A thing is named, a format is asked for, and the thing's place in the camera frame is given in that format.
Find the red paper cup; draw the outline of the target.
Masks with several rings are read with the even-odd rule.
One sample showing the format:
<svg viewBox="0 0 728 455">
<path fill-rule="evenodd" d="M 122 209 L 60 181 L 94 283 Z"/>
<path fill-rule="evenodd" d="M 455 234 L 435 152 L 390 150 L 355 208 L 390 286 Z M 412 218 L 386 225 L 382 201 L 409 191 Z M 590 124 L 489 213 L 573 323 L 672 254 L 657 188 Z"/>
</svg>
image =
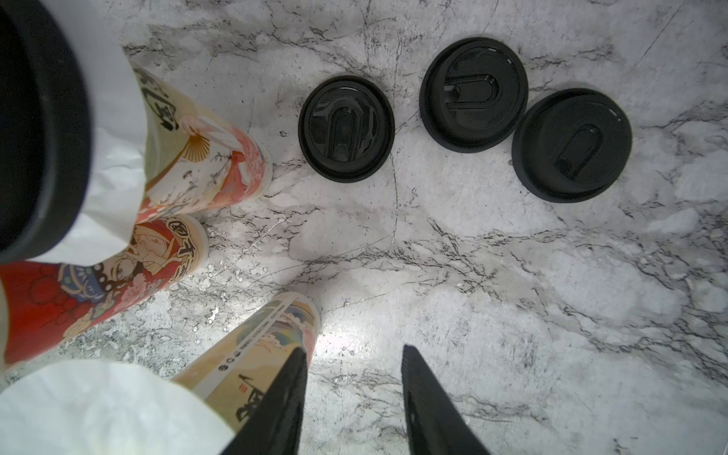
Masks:
<svg viewBox="0 0 728 455">
<path fill-rule="evenodd" d="M 74 339 L 189 276 L 209 254 L 204 227 L 178 215 L 135 227 L 96 265 L 18 262 L 1 268 L 3 372 Z"/>
</svg>

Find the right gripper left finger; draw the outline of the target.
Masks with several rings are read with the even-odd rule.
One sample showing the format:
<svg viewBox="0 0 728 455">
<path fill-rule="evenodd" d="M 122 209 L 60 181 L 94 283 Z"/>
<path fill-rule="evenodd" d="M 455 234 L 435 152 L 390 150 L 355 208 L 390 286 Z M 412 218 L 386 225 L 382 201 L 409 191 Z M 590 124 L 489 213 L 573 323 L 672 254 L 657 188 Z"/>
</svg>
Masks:
<svg viewBox="0 0 728 455">
<path fill-rule="evenodd" d="M 308 377 L 306 360 L 303 348 L 291 353 L 252 417 L 222 454 L 299 452 Z"/>
</svg>

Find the black lid front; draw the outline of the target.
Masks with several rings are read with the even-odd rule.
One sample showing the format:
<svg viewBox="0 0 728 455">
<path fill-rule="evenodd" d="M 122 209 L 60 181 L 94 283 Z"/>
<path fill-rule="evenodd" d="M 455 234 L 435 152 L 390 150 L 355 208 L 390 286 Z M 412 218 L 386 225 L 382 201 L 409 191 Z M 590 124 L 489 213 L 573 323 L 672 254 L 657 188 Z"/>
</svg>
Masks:
<svg viewBox="0 0 728 455">
<path fill-rule="evenodd" d="M 83 73 L 39 1 L 1 4 L 1 262 L 44 255 L 70 233 L 91 170 Z"/>
</svg>

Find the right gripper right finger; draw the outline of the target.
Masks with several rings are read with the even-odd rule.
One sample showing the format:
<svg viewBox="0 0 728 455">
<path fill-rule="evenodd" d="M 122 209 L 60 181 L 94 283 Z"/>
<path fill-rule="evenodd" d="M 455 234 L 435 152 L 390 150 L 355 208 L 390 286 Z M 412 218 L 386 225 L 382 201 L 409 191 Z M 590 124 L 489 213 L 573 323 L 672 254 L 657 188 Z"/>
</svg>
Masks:
<svg viewBox="0 0 728 455">
<path fill-rule="evenodd" d="M 401 373 L 411 454 L 489 453 L 411 345 L 403 348 Z"/>
</svg>

